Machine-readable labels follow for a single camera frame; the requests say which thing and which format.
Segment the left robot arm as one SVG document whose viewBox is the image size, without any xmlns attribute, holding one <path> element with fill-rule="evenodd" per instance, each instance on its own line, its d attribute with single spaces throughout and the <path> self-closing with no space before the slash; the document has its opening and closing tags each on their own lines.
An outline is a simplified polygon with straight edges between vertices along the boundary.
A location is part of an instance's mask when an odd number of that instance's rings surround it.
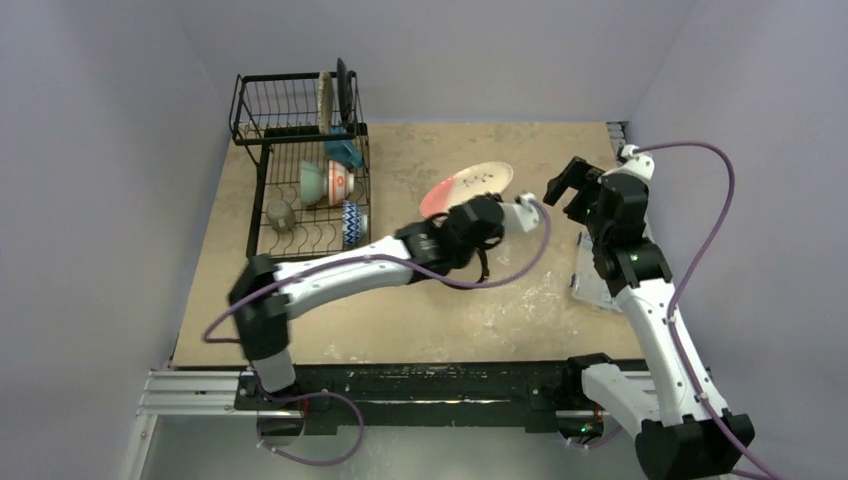
<svg viewBox="0 0 848 480">
<path fill-rule="evenodd" d="M 289 351 L 290 321 L 336 300 L 423 280 L 459 290 L 484 286 L 449 279 L 473 258 L 487 260 L 514 223 L 507 204 L 479 195 L 425 220 L 408 224 L 367 246 L 304 262 L 274 263 L 266 255 L 249 259 L 232 287 L 227 316 L 259 384 L 259 395 L 272 408 L 297 399 L 298 382 Z"/>
</svg>

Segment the blue mug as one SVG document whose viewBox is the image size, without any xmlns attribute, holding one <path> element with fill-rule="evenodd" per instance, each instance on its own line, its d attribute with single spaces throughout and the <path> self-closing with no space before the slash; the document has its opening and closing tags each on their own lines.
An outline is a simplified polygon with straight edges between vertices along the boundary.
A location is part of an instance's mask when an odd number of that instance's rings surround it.
<svg viewBox="0 0 848 480">
<path fill-rule="evenodd" d="M 350 139 L 325 141 L 324 152 L 349 170 L 362 168 L 365 164 L 363 155 Z"/>
</svg>

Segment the red patterned bowl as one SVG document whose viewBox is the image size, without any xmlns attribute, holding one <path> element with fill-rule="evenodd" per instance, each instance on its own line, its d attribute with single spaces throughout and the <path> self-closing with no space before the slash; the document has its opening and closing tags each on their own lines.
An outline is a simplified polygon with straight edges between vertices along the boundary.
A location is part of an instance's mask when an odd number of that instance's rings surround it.
<svg viewBox="0 0 848 480">
<path fill-rule="evenodd" d="M 368 230 L 368 216 L 352 201 L 342 203 L 342 242 L 345 247 L 360 243 Z"/>
</svg>

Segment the black plate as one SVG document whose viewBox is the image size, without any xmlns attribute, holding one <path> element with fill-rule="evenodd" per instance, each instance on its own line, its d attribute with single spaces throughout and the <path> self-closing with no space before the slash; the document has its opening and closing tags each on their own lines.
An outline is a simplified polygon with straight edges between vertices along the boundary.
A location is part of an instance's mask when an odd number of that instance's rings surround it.
<svg viewBox="0 0 848 480">
<path fill-rule="evenodd" d="M 347 127 L 353 119 L 352 75 L 341 57 L 337 59 L 336 81 L 340 124 Z"/>
</svg>

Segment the red floral bowl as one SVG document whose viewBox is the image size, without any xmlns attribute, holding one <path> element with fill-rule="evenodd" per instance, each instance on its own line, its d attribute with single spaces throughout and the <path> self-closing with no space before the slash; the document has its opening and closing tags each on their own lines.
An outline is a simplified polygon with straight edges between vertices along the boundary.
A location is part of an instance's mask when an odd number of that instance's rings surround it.
<svg viewBox="0 0 848 480">
<path fill-rule="evenodd" d="M 354 192 L 356 179 L 342 163 L 330 160 L 327 164 L 327 203 L 342 204 Z"/>
</svg>

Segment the celadon green bowl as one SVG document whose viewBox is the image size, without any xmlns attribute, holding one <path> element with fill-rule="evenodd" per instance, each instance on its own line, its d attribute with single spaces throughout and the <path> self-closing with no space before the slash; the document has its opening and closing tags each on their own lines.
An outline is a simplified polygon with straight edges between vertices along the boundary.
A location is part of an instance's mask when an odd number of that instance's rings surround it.
<svg viewBox="0 0 848 480">
<path fill-rule="evenodd" d="M 300 201 L 304 206 L 318 203 L 327 194 L 327 178 L 316 164 L 302 160 L 300 162 Z"/>
</svg>

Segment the small grey cup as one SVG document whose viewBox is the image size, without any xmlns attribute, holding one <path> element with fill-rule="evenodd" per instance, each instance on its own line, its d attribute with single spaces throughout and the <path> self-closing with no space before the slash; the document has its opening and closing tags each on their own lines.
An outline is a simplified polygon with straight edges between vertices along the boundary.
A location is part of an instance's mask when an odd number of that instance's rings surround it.
<svg viewBox="0 0 848 480">
<path fill-rule="evenodd" d="M 289 232 L 297 223 L 296 214 L 291 204 L 277 199 L 268 203 L 265 215 L 269 226 L 277 233 Z"/>
</svg>

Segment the pink and cream plate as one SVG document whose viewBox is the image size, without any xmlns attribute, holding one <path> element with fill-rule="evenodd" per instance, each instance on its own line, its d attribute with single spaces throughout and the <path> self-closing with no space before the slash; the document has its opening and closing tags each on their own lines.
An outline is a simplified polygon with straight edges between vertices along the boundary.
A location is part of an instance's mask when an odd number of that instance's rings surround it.
<svg viewBox="0 0 848 480">
<path fill-rule="evenodd" d="M 501 194 L 513 179 L 513 168 L 501 161 L 469 166 L 447 177 L 431 188 L 419 203 L 423 217 L 447 212 L 450 207 L 477 195 Z"/>
</svg>

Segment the grey speckled oval dish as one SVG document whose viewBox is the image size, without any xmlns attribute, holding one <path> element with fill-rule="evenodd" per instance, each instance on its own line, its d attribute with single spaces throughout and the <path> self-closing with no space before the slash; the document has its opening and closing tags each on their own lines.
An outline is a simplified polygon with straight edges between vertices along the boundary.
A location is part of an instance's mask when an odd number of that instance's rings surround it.
<svg viewBox="0 0 848 480">
<path fill-rule="evenodd" d="M 328 71 L 320 71 L 317 88 L 317 126 L 321 135 L 329 135 L 334 110 L 334 87 Z"/>
</svg>

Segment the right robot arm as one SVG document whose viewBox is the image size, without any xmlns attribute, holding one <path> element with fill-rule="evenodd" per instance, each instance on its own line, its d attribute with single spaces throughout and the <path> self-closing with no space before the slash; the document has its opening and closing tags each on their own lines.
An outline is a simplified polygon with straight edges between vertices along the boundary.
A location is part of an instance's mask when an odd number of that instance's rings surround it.
<svg viewBox="0 0 848 480">
<path fill-rule="evenodd" d="M 729 474 L 755 436 L 746 414 L 730 411 L 701 362 L 680 310 L 661 248 L 646 233 L 653 160 L 637 155 L 610 171 L 574 157 L 549 180 L 543 200 L 555 205 L 575 189 L 567 217 L 586 227 L 595 271 L 626 315 L 653 382 L 648 393 L 600 355 L 576 359 L 561 392 L 576 407 L 593 402 L 634 441 L 649 479 Z"/>
</svg>

